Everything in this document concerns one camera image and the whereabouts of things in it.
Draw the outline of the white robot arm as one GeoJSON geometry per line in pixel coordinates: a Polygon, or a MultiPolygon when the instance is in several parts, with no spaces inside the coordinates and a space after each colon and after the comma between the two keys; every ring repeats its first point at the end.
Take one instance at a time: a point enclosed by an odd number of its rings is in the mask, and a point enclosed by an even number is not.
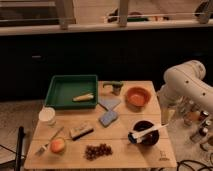
{"type": "Polygon", "coordinates": [[[175,65],[164,72],[164,84],[157,92],[162,124],[168,123],[169,109],[183,97],[213,114],[213,87],[203,82],[205,75],[205,66],[198,60],[175,65]]]}

